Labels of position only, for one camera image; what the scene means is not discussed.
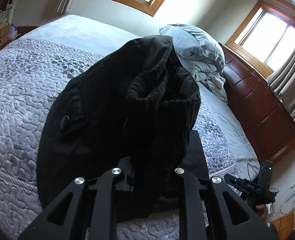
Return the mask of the right hand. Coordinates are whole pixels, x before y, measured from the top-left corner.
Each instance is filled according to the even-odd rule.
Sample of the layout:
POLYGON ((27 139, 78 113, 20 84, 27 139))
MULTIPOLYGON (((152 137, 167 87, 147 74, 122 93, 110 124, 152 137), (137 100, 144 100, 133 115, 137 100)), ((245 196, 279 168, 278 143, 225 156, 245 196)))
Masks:
POLYGON ((268 214, 267 206, 265 204, 262 204, 262 205, 257 205, 255 208, 256 208, 256 214, 267 226, 269 226, 269 221, 268 221, 269 214, 268 214))

